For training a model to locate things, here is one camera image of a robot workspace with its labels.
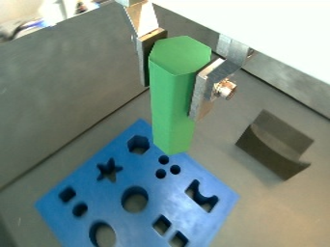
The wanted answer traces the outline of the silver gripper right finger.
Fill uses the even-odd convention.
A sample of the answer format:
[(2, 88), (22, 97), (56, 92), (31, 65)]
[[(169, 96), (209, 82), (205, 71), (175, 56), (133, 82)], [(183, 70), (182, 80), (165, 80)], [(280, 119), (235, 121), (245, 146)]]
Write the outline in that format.
[(231, 77), (243, 67), (253, 49), (221, 34), (215, 53), (219, 57), (203, 66), (197, 75), (189, 112), (189, 117), (195, 122), (210, 112), (217, 98), (230, 99), (234, 96), (238, 85)]

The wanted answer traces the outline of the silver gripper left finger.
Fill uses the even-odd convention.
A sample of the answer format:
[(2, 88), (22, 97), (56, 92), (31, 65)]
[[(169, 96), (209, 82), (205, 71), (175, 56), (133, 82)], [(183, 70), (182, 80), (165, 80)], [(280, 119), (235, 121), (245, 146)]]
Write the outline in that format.
[(154, 5), (149, 0), (129, 0), (126, 13), (133, 27), (141, 83), (145, 87), (149, 87), (149, 56), (155, 42), (167, 37), (167, 30), (159, 26)]

